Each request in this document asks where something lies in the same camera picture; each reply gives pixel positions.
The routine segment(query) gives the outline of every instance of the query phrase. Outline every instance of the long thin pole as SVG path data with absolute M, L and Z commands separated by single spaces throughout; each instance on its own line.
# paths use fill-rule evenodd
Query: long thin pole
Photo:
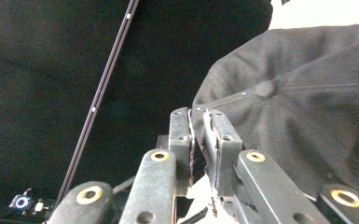
M 100 84 L 98 85 L 98 89 L 95 92 L 94 99 L 92 100 L 89 114 L 87 115 L 86 121 L 84 123 L 83 129 L 80 134 L 80 137 L 77 141 L 74 156 L 72 157 L 68 171 L 66 172 L 65 179 L 63 180 L 63 183 L 62 183 L 62 186 L 60 189 L 60 193 L 57 198 L 56 207 L 61 202 L 63 197 L 68 193 L 68 190 L 71 187 L 71 183 L 72 183 L 72 180 L 74 179 L 76 168 L 79 164 L 81 155 L 83 153 L 84 146 L 86 145 L 87 139 L 90 134 L 92 124 L 94 123 L 94 119 L 97 115 L 98 108 L 99 108 L 101 101 L 104 97 L 104 92 L 105 92 L 107 83 L 109 82 L 109 79 L 112 75 L 113 68 L 115 67 L 115 64 L 116 64 L 117 56 L 120 53 L 121 46 L 123 45 L 124 39 L 129 30 L 129 27 L 130 27 L 130 24 L 132 21 L 132 17 L 135 13 L 137 6 L 138 6 L 138 2 L 139 2 L 139 0 L 131 0 L 129 3 L 129 6 L 127 7 L 126 14 L 124 15 L 123 22 L 121 23 L 120 29 L 118 30 L 116 41 L 112 47 L 112 51 L 110 52 L 109 59 L 106 63 L 106 67 L 104 69 L 103 76 L 101 77 Z

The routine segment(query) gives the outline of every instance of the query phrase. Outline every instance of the cap button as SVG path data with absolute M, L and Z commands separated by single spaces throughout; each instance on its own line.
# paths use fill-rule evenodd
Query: cap button
M 264 99 L 269 99 L 275 95 L 276 91 L 275 83 L 271 80 L 260 82 L 255 86 L 255 94 Z

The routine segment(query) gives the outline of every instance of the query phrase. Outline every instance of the brass ring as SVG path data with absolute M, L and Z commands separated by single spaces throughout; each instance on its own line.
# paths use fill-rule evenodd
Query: brass ring
M 88 197 L 87 194 L 89 192 L 93 192 L 94 195 L 92 197 Z M 93 186 L 93 187 L 89 187 L 86 189 L 83 189 L 82 191 L 80 191 L 77 196 L 76 196 L 76 201 L 80 204 L 89 204 L 89 203 L 94 203 L 96 202 L 98 199 L 101 198 L 101 196 L 103 195 L 104 191 L 103 189 L 101 189 L 98 186 Z
M 344 194 L 348 197 L 350 197 L 353 202 L 348 202 L 347 200 L 341 198 L 340 194 Z M 345 206 L 348 207 L 359 207 L 359 197 L 356 196 L 356 194 L 346 191 L 346 190 L 342 190 L 342 189 L 333 189 L 331 190 L 331 196 L 333 197 L 334 200 L 336 200 L 336 202 L 343 204 Z
M 246 154 L 246 158 L 248 158 L 249 161 L 255 161 L 255 162 L 261 162 L 266 159 L 266 157 L 263 154 L 254 151 L 248 152 L 248 154 Z
M 170 154 L 168 154 L 168 152 L 165 151 L 157 151 L 155 153 L 152 154 L 152 160 L 153 161 L 165 161 L 168 159 Z

